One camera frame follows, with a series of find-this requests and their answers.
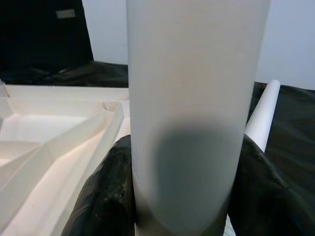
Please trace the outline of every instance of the frosted glass cylinder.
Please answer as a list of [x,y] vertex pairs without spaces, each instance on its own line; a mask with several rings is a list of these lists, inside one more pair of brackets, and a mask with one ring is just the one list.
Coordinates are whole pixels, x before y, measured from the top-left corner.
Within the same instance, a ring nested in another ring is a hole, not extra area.
[[140,236],[222,235],[269,0],[128,0]]

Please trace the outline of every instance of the white foam board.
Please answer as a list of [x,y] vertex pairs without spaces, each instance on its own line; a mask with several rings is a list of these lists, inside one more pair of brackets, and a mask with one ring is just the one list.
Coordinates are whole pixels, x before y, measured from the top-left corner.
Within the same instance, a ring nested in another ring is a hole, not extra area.
[[128,89],[5,86],[5,91],[0,235],[60,235],[86,179],[114,141],[130,133]]
[[4,83],[0,80],[0,97],[8,97],[6,93]]

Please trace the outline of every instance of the cardboard partition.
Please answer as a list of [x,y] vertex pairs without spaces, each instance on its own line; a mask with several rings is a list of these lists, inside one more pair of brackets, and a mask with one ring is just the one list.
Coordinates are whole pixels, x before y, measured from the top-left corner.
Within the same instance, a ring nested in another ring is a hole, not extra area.
[[82,174],[80,180],[78,181],[71,198],[69,199],[66,207],[63,210],[62,215],[59,217],[59,221],[55,225],[54,231],[51,234],[52,236],[59,236],[61,234],[85,181],[93,173],[93,171],[97,168],[101,161],[105,158],[109,149],[112,147],[114,141],[116,140],[117,135],[120,133],[123,121],[128,119],[127,117],[124,116],[125,114],[126,113],[124,113],[124,106],[120,104],[113,116],[112,122],[108,125],[107,129],[105,130],[98,146],[96,147],[93,153],[93,156],[89,160],[89,163],[84,173]]
[[58,137],[49,140],[46,145],[54,158],[59,158],[68,151],[74,149],[97,133],[103,131],[112,120],[113,113],[103,111],[76,127],[62,133]]
[[54,159],[48,148],[42,146],[0,189],[0,232],[4,230],[53,162]]
[[121,102],[121,107],[124,113],[124,119],[122,121],[121,127],[119,129],[119,132],[116,136],[116,139],[114,142],[119,140],[120,138],[130,134],[130,110],[129,110],[129,101],[123,101]]
[[0,97],[8,97],[6,93],[4,83],[0,80]]
[[84,101],[123,101],[129,98],[127,88],[87,88],[6,85],[10,97],[49,98]]
[[51,235],[102,135],[100,132],[52,164],[2,236]]
[[115,112],[119,104],[119,102],[103,102],[103,108],[109,112]]
[[0,189],[39,146],[38,143],[0,142]]
[[7,99],[2,101],[0,140],[46,142],[90,117],[106,112],[103,102]]

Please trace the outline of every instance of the black fabric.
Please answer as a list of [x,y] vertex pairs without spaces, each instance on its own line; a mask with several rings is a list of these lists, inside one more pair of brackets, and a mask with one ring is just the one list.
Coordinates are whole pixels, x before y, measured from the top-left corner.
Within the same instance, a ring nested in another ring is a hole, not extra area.
[[33,64],[0,72],[11,85],[128,87],[128,66],[90,61],[80,66],[60,68],[52,64]]
[[130,135],[110,149],[84,184],[62,236],[133,236]]
[[244,138],[229,215],[237,236],[315,235],[315,91],[281,86],[265,154]]
[[[67,9],[75,17],[58,19],[56,11]],[[0,70],[93,60],[81,0],[3,0],[0,29]]]

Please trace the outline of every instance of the white divider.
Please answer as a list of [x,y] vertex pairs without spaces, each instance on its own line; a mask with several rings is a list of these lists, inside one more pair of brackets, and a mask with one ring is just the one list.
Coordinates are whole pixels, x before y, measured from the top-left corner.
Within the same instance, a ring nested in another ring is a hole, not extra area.
[[121,106],[124,113],[124,119],[120,126],[119,132],[116,136],[115,142],[120,138],[130,134],[130,110],[129,110],[129,101],[121,102]]
[[47,147],[42,146],[0,189],[0,232],[4,230],[53,162],[54,159]]
[[8,94],[6,93],[4,82],[0,80],[0,98],[1,97],[8,97]]
[[263,152],[265,152],[266,149],[279,89],[280,82],[278,80],[272,80],[268,83],[246,125],[245,134],[248,135]]
[[5,98],[0,98],[0,131],[4,119],[13,114],[13,111],[10,108],[10,105]]
[[103,107],[109,112],[115,112],[119,106],[119,102],[104,102]]
[[95,117],[92,117],[80,123],[76,127],[62,133],[60,136],[49,140],[46,143],[46,146],[53,157],[59,158],[71,149],[104,130],[112,120],[112,117],[113,113],[104,110]]
[[103,102],[98,101],[47,98],[8,98],[7,101],[14,113],[24,115],[91,117],[104,110]]
[[0,189],[39,145],[27,142],[0,142]]
[[129,97],[127,88],[83,88],[6,85],[10,97],[50,98],[85,101],[122,101]]
[[56,160],[1,236],[51,235],[102,135]]
[[55,161],[2,236],[60,235],[84,182],[116,138],[127,113],[125,103],[119,105],[105,131]]
[[0,140],[46,142],[97,114],[103,102],[9,98],[11,116],[3,121]]
[[72,196],[67,203],[67,206],[65,207],[62,215],[59,218],[58,223],[55,226],[55,229],[52,233],[52,236],[60,236],[72,210],[74,207],[74,204],[78,198],[78,195],[85,183],[85,181],[88,179],[88,177],[93,173],[93,171],[96,169],[96,167],[101,163],[101,161],[104,159],[106,154],[108,153],[109,149],[112,147],[113,142],[121,128],[122,121],[124,120],[124,108],[123,105],[119,105],[117,108],[113,119],[107,129],[105,130],[97,148],[95,149],[95,152],[92,156],[92,158],[89,160],[89,163],[82,174],[80,180],[78,181],[75,190],[72,193]]

